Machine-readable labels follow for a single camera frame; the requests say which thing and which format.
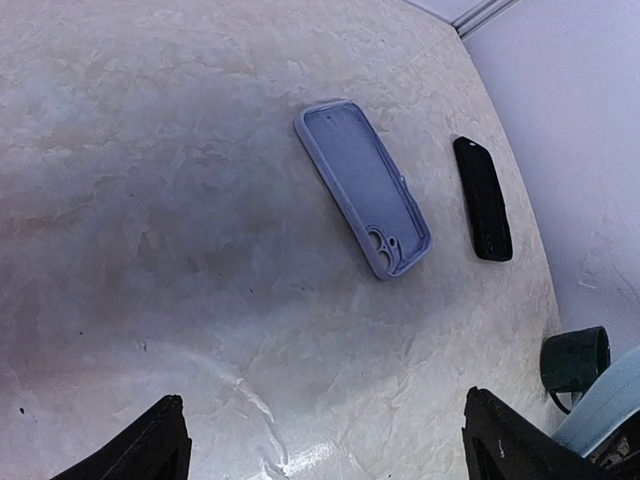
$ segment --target phone case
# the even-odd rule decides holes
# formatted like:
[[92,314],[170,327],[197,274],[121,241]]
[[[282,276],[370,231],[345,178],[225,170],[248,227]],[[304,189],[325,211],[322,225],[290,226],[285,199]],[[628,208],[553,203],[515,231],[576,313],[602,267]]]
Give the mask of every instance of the phone case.
[[298,137],[382,280],[427,253],[431,235],[404,177],[360,108],[341,101],[303,110]]
[[466,137],[453,142],[476,255],[506,262],[513,257],[511,231],[493,160],[486,148]]

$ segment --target green mug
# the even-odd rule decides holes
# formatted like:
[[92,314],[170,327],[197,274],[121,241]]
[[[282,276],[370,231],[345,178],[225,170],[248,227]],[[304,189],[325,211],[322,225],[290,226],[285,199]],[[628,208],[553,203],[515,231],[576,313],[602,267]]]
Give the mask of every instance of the green mug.
[[547,338],[540,351],[540,376],[552,400],[570,411],[558,393],[585,393],[611,364],[609,336],[604,327],[587,328]]

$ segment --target black rectangular object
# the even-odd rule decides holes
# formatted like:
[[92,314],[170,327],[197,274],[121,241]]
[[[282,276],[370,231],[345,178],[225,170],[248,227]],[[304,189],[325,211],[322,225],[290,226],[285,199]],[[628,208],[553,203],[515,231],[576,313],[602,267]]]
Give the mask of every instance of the black rectangular object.
[[471,223],[476,255],[506,262],[513,258],[511,232],[493,160],[486,148],[466,137],[453,142]]

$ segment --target white wall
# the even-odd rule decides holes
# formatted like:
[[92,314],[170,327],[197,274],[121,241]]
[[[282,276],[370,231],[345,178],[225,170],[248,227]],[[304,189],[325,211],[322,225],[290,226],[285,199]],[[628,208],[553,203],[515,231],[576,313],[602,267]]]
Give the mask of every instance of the white wall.
[[566,329],[640,343],[640,2],[520,2],[465,41],[531,196]]
[[482,3],[482,0],[405,0],[430,13],[452,23],[470,9]]

